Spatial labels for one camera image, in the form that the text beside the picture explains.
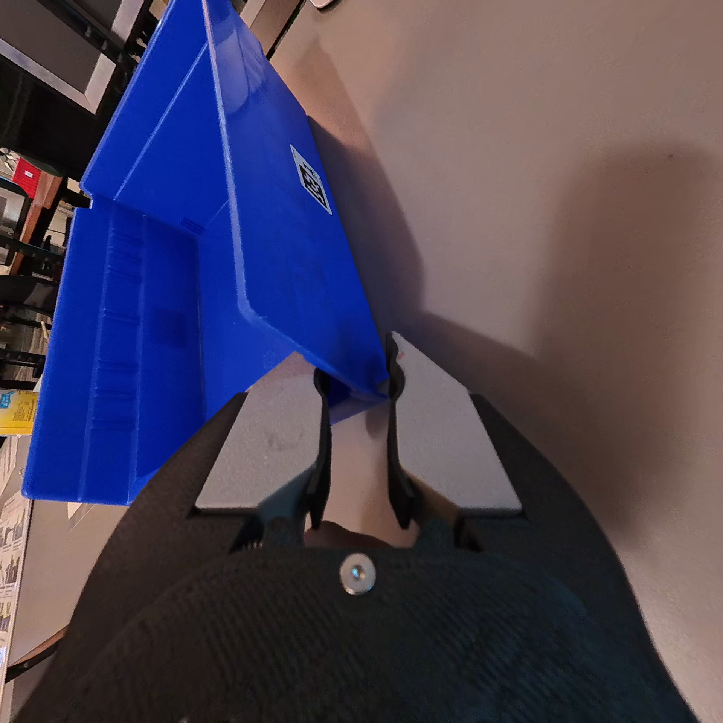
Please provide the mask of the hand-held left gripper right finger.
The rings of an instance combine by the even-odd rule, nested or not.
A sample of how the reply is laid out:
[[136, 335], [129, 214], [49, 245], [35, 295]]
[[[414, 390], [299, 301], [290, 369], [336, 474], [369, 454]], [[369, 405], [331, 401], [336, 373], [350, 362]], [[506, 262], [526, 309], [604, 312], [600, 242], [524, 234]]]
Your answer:
[[519, 516], [523, 506], [468, 389], [400, 333], [387, 336], [387, 490], [402, 529]]

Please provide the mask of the red storage case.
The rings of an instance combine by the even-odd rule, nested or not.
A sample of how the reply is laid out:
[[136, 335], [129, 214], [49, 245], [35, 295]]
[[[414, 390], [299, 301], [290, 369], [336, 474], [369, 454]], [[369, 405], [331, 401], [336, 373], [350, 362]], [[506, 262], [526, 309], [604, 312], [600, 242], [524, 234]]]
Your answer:
[[27, 197], [34, 199], [41, 177], [41, 169], [21, 157], [15, 165], [12, 182], [19, 186]]

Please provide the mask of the grey equipment case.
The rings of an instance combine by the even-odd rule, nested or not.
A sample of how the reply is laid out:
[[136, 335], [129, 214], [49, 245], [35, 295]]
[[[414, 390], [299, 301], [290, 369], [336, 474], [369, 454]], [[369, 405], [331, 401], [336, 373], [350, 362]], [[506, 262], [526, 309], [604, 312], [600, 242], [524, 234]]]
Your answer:
[[97, 114], [123, 94], [165, 8], [151, 1], [2, 1], [2, 59]]

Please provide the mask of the printed paper sheet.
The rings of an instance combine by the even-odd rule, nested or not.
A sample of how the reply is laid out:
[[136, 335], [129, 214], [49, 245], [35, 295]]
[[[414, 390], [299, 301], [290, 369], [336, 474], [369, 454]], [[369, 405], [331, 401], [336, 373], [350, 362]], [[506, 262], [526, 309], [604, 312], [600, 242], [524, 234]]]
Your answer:
[[31, 438], [5, 439], [1, 453], [1, 684], [9, 665], [32, 502], [22, 492]]

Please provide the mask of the blue plastic bin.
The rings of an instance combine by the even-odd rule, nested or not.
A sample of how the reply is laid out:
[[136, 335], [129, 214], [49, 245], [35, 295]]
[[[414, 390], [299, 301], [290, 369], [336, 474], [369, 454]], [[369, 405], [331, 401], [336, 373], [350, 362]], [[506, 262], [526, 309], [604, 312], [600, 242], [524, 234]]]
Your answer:
[[380, 397], [383, 346], [307, 114], [230, 2], [168, 5], [80, 185], [25, 497], [131, 503], [294, 352]]

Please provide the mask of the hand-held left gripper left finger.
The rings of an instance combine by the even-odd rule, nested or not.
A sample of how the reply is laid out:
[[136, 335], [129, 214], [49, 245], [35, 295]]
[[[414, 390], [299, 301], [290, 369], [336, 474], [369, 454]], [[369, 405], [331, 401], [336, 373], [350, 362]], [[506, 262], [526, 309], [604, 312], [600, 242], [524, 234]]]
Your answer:
[[248, 389], [195, 507], [318, 528], [331, 445], [328, 376], [293, 353]]

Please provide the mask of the yellow box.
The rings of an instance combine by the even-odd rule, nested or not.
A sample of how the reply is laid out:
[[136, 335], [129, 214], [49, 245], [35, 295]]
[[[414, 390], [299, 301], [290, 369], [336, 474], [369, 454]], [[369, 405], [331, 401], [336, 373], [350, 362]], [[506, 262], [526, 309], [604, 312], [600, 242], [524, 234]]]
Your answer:
[[39, 393], [32, 390], [1, 389], [1, 436], [30, 436], [38, 401]]

